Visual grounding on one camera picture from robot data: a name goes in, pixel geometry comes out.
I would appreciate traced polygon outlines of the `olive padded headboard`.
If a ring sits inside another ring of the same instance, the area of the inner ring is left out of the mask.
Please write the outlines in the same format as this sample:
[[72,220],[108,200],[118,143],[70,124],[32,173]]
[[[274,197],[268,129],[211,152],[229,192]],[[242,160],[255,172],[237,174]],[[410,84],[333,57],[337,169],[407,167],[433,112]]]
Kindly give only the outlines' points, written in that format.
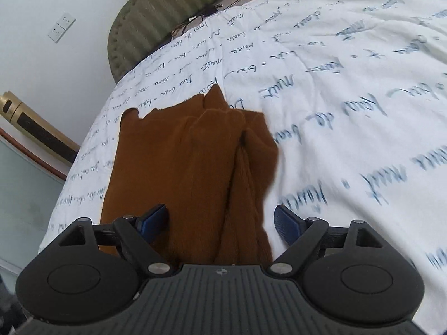
[[187,18],[217,0],[128,0],[108,36],[108,62],[115,82],[156,51]]

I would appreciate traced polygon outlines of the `brown knit garment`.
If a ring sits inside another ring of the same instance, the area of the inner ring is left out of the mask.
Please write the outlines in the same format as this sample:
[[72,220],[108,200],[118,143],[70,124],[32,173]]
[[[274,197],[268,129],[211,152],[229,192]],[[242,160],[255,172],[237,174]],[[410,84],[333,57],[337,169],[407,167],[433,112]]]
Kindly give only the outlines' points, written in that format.
[[263,205],[277,159],[264,115],[231,108],[217,85],[144,117],[131,108],[100,221],[163,204],[169,227],[151,245],[169,262],[267,265]]

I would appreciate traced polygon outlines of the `gold tower fan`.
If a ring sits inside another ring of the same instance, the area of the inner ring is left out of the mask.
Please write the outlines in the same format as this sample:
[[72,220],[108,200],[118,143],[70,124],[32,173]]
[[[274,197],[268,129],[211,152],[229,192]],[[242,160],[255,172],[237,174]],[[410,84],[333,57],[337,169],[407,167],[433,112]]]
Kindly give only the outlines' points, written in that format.
[[1,96],[1,116],[60,161],[73,164],[80,146],[28,107],[12,92]]

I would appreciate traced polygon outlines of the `white script-print bedsheet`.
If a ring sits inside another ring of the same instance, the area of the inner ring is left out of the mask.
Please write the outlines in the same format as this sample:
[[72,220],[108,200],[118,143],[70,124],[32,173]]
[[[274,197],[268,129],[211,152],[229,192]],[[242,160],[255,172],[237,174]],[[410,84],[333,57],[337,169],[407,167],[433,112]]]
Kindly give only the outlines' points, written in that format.
[[285,204],[332,225],[363,219],[411,260],[414,317],[446,332],[446,0],[253,0],[149,55],[116,85],[80,148],[42,240],[99,221],[122,113],[141,115],[218,84],[264,113],[279,147],[264,228],[285,246]]

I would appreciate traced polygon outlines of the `double wall socket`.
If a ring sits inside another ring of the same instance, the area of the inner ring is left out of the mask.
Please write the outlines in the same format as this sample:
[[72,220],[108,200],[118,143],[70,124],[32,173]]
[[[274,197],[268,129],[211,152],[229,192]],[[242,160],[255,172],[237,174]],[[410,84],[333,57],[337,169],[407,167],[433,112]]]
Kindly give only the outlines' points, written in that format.
[[50,29],[47,36],[54,43],[58,43],[68,29],[74,24],[76,18],[69,13],[64,13],[55,25]]

